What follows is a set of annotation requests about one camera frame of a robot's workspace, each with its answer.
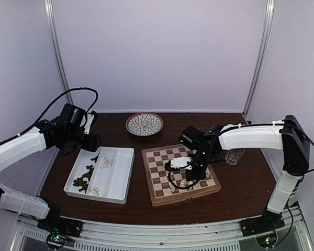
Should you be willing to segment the white chess king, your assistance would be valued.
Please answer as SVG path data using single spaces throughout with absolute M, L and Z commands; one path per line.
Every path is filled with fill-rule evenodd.
M 184 180 L 181 180 L 181 181 L 180 181 L 180 187 L 181 187 L 181 188 L 184 188 L 184 187 L 185 187 L 185 181 L 184 181 Z

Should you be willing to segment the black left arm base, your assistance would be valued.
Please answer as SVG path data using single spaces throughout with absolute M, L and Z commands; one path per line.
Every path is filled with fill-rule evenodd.
M 44 219 L 35 218 L 37 227 L 46 230 L 46 245 L 53 250 L 62 248 L 66 243 L 73 242 L 81 236 L 83 222 L 61 216 L 56 206 L 49 206 L 49 212 Z

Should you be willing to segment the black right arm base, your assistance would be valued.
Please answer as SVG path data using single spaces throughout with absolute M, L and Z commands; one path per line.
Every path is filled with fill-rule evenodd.
M 278 242 L 276 230 L 284 227 L 282 213 L 273 213 L 264 209 L 261 216 L 247 218 L 240 221 L 243 237 L 256 236 L 257 244 L 262 248 L 272 248 Z

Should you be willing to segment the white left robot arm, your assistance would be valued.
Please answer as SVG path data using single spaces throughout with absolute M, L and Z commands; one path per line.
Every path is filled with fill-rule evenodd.
M 99 135 L 90 131 L 97 113 L 65 104 L 53 120 L 36 121 L 25 132 L 0 144 L 0 172 L 34 153 L 56 147 L 64 155 L 76 149 L 96 152 L 100 147 Z M 53 232 L 60 232 L 65 221 L 51 212 L 53 206 L 39 197 L 26 195 L 0 183 L 0 209 L 29 215 L 44 223 Z

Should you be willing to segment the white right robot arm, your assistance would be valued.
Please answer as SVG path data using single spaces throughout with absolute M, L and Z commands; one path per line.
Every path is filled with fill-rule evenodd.
M 185 169 L 187 180 L 201 180 L 207 166 L 222 151 L 236 149 L 274 149 L 283 151 L 283 170 L 267 203 L 267 212 L 258 219 L 258 227 L 268 231 L 309 169 L 310 143 L 293 115 L 260 124 L 213 125 L 207 132 L 189 126 L 179 141 L 195 154 L 175 157 L 171 168 Z

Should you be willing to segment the pile of dark chess pieces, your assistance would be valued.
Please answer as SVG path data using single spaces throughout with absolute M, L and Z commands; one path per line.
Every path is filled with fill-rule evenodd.
M 92 162 L 90 165 L 86 165 L 86 170 L 87 172 L 83 173 L 81 177 L 76 178 L 73 180 L 73 186 L 74 187 L 79 187 L 78 191 L 79 192 L 87 192 L 87 188 L 89 186 L 89 182 L 91 180 L 92 174 L 95 169 L 95 164 L 99 158 L 99 154 L 93 158 L 90 159 Z

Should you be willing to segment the wooden chess board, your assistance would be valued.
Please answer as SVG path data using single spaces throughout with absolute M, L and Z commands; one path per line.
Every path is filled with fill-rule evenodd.
M 221 184 L 213 168 L 208 166 L 206 179 L 197 183 L 200 185 L 198 189 L 194 185 L 188 189 L 176 188 L 176 191 L 171 193 L 172 183 L 167 178 L 168 171 L 165 170 L 164 166 L 172 158 L 187 157 L 191 153 L 195 153 L 195 151 L 191 151 L 181 144 L 142 150 L 151 203 L 154 207 L 188 201 L 221 190 Z

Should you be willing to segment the pile of white chess pieces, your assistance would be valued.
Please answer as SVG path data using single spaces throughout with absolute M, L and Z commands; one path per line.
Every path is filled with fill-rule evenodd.
M 91 189 L 91 193 L 95 196 L 99 196 L 100 195 L 100 190 L 94 186 L 92 189 Z

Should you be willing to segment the clear drinking glass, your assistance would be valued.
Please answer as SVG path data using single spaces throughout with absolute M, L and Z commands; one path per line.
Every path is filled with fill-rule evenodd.
M 229 165 L 236 165 L 243 156 L 245 149 L 232 149 L 225 155 L 225 161 Z

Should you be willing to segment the white compartment tray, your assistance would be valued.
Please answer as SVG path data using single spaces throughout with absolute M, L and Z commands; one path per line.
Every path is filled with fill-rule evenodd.
M 92 163 L 90 159 L 98 154 L 99 158 L 95 164 L 87 192 L 79 192 L 79 187 L 73 186 L 73 180 L 87 172 L 86 165 L 90 165 Z M 100 169 L 103 157 L 114 159 L 112 168 Z M 80 150 L 63 190 L 71 197 L 125 204 L 127 201 L 133 163 L 133 148 L 102 146 L 99 147 L 96 152 Z M 95 196 L 91 193 L 91 189 L 94 186 L 100 190 L 99 196 Z

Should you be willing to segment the floral patterned ceramic plate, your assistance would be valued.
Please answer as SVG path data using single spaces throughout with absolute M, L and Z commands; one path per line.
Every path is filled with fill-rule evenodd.
M 156 113 L 137 113 L 126 121 L 126 129 L 136 136 L 151 136 L 157 134 L 164 126 L 163 119 Z

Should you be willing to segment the aluminium corner post right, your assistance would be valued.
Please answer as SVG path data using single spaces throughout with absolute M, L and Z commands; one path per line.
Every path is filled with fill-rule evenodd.
M 265 54 L 266 54 L 268 43 L 271 36 L 272 23 L 273 23 L 273 18 L 274 18 L 274 9 L 275 9 L 275 1 L 267 0 L 259 51 L 257 54 L 257 59 L 256 59 L 256 64 L 255 64 L 252 80 L 251 80 L 250 89 L 249 89 L 245 106 L 242 112 L 242 115 L 244 116 L 245 120 L 248 122 L 251 121 L 250 109 L 253 103 L 256 88 L 259 83 L 261 71 L 263 68 L 264 60 L 265 60 Z

